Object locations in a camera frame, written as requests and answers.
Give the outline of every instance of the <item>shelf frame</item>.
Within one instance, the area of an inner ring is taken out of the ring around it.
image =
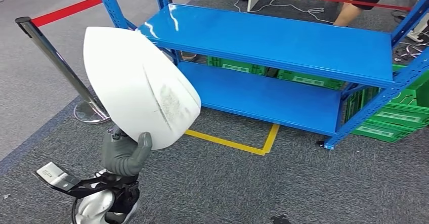
[[[117,0],[102,0],[107,12],[112,19],[115,27],[124,29],[134,29],[136,26],[127,20],[117,2]],[[160,10],[172,3],[171,0],[157,0]],[[429,11],[429,0],[418,0],[413,9],[408,13],[405,19],[391,34],[391,47],[395,47],[404,36],[420,21],[420,19]],[[173,55],[175,65],[181,62],[180,53],[173,48],[162,48],[167,53]],[[334,147],[347,135],[350,134],[357,126],[368,119],[378,109],[383,107],[398,92],[405,89],[415,79],[421,76],[429,69],[429,50],[424,50],[420,56],[415,58],[407,67],[393,73],[391,83],[383,83],[382,90],[370,102],[367,103],[359,112],[351,117],[347,122],[341,125],[340,120],[337,122],[337,128],[334,135],[328,136],[322,144],[325,149],[333,150]],[[349,83],[349,86],[343,90],[341,103],[352,93],[365,88],[365,84]],[[338,110],[338,119],[341,118],[341,110]]]

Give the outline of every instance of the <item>shelf foot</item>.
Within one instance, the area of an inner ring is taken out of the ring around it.
[[[325,141],[317,141],[316,145],[327,150],[334,150],[334,146],[325,144]]]

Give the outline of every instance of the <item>stanchion base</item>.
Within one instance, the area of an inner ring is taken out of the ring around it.
[[[105,113],[106,117],[97,114],[85,101],[78,103],[76,107],[74,107],[73,113],[76,119],[88,124],[101,124],[110,121],[110,116],[107,113]]]

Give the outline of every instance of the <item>shoe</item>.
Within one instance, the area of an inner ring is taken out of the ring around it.
[[[184,61],[194,62],[194,61],[198,60],[198,55],[195,53],[181,51],[181,54],[182,54],[182,59]]]

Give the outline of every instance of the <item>label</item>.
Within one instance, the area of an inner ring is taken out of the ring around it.
[[[292,81],[307,83],[307,84],[316,85],[316,86],[323,86],[325,84],[324,81],[312,80],[312,79],[299,77],[299,76],[293,77]]]
[[[244,68],[244,67],[239,67],[239,66],[232,66],[232,65],[228,65],[228,64],[223,64],[222,68],[249,73],[249,68]]]
[[[406,120],[406,121],[416,122],[416,123],[419,123],[421,121],[420,117],[408,116],[408,115],[403,115],[403,114],[393,114],[393,113],[386,112],[386,111],[381,111],[381,112],[377,113],[376,116],[391,118],[391,119]]]
[[[376,134],[379,136],[384,136],[384,137],[392,137],[393,136],[392,132],[382,131],[382,130],[378,130],[378,129],[371,129],[371,128],[368,128],[365,126],[361,126],[361,127],[357,128],[357,130]]]

